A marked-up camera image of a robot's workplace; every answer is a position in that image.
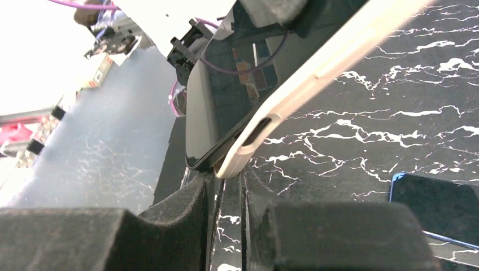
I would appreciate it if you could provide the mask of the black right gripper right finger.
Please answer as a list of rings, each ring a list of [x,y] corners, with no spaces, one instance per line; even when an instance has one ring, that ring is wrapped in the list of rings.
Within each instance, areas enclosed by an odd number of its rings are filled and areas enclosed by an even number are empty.
[[[241,175],[243,270],[439,270],[401,204],[290,201]]]

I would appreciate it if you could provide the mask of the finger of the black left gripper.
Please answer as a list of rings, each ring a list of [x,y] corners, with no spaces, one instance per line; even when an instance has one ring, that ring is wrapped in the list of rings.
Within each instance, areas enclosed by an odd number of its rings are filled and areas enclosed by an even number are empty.
[[[240,0],[257,28],[272,24],[287,26],[304,10],[308,0]]]

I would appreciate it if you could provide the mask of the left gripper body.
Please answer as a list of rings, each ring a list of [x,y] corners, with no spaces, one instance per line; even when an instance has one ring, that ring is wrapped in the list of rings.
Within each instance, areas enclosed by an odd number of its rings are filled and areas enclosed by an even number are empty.
[[[219,28],[200,18],[190,19],[189,24],[191,28],[181,39],[173,37],[170,40],[173,48],[167,56],[167,62],[175,68],[177,82],[182,86],[187,85],[191,70]]]

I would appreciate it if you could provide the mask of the beige phone case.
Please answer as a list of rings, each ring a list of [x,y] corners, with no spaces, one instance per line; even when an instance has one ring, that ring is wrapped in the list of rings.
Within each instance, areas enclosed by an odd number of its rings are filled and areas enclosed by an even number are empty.
[[[293,112],[325,89],[431,1],[368,1],[258,108],[239,134],[215,176],[244,169],[262,142]]]

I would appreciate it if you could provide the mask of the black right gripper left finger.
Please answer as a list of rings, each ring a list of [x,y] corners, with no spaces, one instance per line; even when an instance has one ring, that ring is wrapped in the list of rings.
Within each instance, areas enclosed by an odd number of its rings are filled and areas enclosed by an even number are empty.
[[[2,270],[205,270],[214,178],[197,174],[139,215],[121,208],[1,209]]]

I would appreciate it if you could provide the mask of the phone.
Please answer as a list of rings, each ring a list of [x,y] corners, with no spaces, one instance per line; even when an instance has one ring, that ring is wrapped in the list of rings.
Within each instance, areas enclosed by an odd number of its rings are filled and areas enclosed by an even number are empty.
[[[390,203],[407,206],[425,235],[478,250],[478,186],[400,172],[393,175]]]
[[[220,161],[265,100],[363,6],[305,1],[283,27],[265,1],[236,1],[186,86],[187,165],[203,171]]]

